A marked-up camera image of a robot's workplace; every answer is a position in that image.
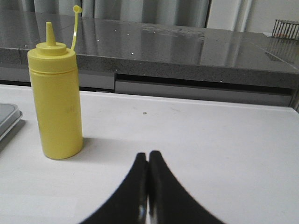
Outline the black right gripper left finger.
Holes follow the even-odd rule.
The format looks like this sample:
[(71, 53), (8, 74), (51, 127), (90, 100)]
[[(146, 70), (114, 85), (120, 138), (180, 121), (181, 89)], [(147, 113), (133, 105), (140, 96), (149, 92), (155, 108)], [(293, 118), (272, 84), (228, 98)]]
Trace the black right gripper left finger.
[(147, 212), (145, 153), (138, 153), (117, 190), (83, 224), (144, 224)]

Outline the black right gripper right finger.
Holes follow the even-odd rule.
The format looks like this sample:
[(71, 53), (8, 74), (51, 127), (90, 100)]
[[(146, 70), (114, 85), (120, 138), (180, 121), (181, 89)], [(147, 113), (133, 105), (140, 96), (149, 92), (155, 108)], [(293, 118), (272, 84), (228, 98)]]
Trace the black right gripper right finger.
[(180, 184), (159, 151), (149, 154), (149, 215), (152, 224), (221, 224)]

